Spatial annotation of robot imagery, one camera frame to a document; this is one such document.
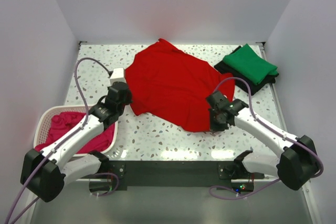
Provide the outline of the red t shirt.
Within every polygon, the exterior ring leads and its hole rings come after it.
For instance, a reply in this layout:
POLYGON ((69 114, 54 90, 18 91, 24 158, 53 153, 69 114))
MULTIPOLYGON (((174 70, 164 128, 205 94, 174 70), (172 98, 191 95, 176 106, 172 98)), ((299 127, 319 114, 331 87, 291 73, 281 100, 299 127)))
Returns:
POLYGON ((210 130, 206 98, 216 87, 228 100, 235 91, 232 74, 219 73, 162 38, 135 55, 125 79, 135 115, 151 113, 189 132, 210 130))

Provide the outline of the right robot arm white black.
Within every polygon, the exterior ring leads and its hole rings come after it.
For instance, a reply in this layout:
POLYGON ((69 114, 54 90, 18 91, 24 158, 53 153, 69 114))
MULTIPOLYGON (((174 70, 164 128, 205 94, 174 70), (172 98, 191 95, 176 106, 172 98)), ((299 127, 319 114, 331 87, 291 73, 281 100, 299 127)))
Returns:
POLYGON ((206 98, 209 104, 211 130, 218 132, 235 126, 265 144, 272 155, 244 151, 234 159, 234 173, 246 178, 252 173, 277 177, 292 190, 323 173, 313 140, 290 134, 255 113, 252 103, 240 99, 229 101, 220 91, 206 98))

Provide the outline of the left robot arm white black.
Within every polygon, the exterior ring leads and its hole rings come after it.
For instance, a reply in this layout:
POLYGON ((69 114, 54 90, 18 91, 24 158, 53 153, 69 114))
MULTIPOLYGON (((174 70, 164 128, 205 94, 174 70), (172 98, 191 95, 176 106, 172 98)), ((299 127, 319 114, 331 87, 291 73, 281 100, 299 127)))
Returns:
POLYGON ((75 180, 108 174, 108 158, 98 151, 72 161, 72 157, 90 140, 117 123, 132 94, 125 82, 114 82, 105 98, 88 110, 68 133, 41 151, 32 149, 24 157, 20 182, 44 202, 54 200, 63 188, 75 180))

